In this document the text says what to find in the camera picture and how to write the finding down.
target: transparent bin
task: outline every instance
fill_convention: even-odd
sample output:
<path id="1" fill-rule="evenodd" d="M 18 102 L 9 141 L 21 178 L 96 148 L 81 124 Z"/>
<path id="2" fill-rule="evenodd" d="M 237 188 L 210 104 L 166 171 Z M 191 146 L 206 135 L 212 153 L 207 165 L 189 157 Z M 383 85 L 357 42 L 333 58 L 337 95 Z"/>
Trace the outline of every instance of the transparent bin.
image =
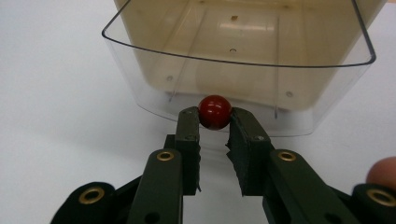
<path id="1" fill-rule="evenodd" d="M 271 136 L 312 133 L 369 64 L 385 0 L 116 0 L 103 31 L 136 102 L 167 119 L 207 95 Z"/>

